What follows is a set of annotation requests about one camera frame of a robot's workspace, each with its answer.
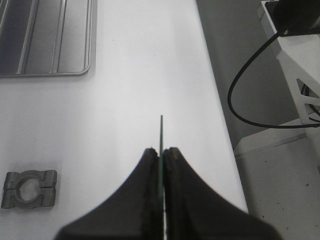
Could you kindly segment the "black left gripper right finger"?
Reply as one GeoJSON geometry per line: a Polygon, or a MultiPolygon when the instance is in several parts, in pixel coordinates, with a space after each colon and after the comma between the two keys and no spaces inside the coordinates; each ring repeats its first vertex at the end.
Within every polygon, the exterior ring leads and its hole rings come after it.
{"type": "Polygon", "coordinates": [[[164,151],[169,240],[280,240],[274,227],[235,207],[215,192],[180,150],[164,151]]]}

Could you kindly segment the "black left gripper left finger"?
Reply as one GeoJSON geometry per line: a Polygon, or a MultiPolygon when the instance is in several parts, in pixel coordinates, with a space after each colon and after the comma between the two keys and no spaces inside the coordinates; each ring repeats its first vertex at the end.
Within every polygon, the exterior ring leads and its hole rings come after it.
{"type": "Polygon", "coordinates": [[[102,204],[65,225],[57,240],[161,240],[164,237],[163,189],[159,157],[144,150],[124,183],[102,204]]]}

